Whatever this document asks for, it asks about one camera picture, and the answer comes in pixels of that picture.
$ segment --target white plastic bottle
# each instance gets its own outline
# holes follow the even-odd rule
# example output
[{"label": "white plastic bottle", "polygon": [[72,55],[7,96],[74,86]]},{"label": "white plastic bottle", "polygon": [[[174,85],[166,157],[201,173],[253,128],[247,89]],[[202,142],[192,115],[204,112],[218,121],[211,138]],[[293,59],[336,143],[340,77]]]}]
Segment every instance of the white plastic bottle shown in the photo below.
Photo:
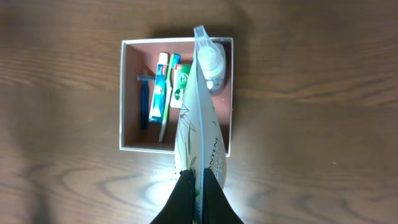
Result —
[{"label": "white plastic bottle", "polygon": [[203,26],[194,28],[198,61],[210,93],[221,91],[225,79],[225,51],[221,44],[213,43]]}]

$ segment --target toothbrush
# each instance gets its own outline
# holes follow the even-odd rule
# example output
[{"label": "toothbrush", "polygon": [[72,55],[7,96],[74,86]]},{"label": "toothbrush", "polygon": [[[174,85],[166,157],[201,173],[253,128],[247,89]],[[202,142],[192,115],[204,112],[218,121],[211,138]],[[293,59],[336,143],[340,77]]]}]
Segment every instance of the toothbrush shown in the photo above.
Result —
[{"label": "toothbrush", "polygon": [[179,54],[172,54],[172,56],[170,57],[170,64],[169,64],[169,69],[167,70],[167,78],[166,78],[166,104],[164,107],[162,128],[160,129],[159,142],[163,141],[164,133],[166,131],[167,119],[169,118],[170,99],[173,92],[172,70],[174,69],[174,66],[176,64],[180,63],[180,59],[181,55]]}]

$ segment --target toothpaste tube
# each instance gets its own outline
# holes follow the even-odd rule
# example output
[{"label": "toothpaste tube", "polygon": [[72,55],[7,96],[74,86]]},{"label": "toothpaste tube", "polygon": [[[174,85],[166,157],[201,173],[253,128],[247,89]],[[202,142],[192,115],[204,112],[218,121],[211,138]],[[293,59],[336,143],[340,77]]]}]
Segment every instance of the toothpaste tube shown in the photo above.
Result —
[{"label": "toothpaste tube", "polygon": [[188,75],[191,65],[177,64],[174,68],[174,86],[170,106],[181,108],[185,87],[187,86]]},{"label": "toothpaste tube", "polygon": [[154,94],[152,97],[152,104],[149,111],[149,121],[161,123],[163,120],[163,113],[166,99],[166,72],[169,64],[169,55],[165,52],[159,54],[159,61],[157,63],[157,71],[155,78]]}]

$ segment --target plant leaf print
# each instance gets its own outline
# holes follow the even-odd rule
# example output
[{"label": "plant leaf print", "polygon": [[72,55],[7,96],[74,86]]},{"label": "plant leaf print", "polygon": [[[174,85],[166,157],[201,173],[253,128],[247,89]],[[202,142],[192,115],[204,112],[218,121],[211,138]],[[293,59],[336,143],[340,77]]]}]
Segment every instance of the plant leaf print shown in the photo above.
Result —
[{"label": "plant leaf print", "polygon": [[185,127],[187,127],[190,130],[196,132],[195,127],[193,126],[193,124],[189,120],[189,117],[185,113],[180,115],[180,121]]},{"label": "plant leaf print", "polygon": [[184,111],[184,113],[186,113],[186,112],[189,112],[189,109],[183,104],[183,105],[181,106],[180,111]]},{"label": "plant leaf print", "polygon": [[185,144],[184,144],[184,146],[185,146],[185,158],[186,158],[186,160],[185,160],[185,167],[188,169],[188,161],[189,161],[189,154],[188,154],[188,152],[187,152],[187,142],[185,142]]},{"label": "plant leaf print", "polygon": [[191,156],[191,129],[188,129],[188,155]]},{"label": "plant leaf print", "polygon": [[196,159],[197,159],[197,157],[195,156],[194,158],[192,158],[192,160],[191,160],[191,164],[190,164],[190,167],[192,167],[194,164],[195,164],[195,161],[196,161]]},{"label": "plant leaf print", "polygon": [[178,133],[177,133],[177,135],[176,135],[176,141],[177,141],[177,153],[178,153],[178,157],[180,158],[180,160],[181,160],[181,153],[180,153],[180,149],[178,148],[178,140],[179,140],[179,137],[178,137]]}]

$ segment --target bottle cap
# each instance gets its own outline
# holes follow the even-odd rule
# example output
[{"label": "bottle cap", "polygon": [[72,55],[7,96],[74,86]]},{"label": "bottle cap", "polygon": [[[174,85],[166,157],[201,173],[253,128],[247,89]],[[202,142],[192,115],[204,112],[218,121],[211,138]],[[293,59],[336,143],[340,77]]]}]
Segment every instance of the bottle cap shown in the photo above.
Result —
[{"label": "bottle cap", "polygon": [[224,66],[220,49],[210,40],[203,26],[194,28],[195,44],[198,50],[198,61],[205,78],[213,78],[220,74]]},{"label": "bottle cap", "polygon": [[167,65],[169,63],[169,54],[162,52],[159,54],[159,61],[157,62],[162,65]]}]

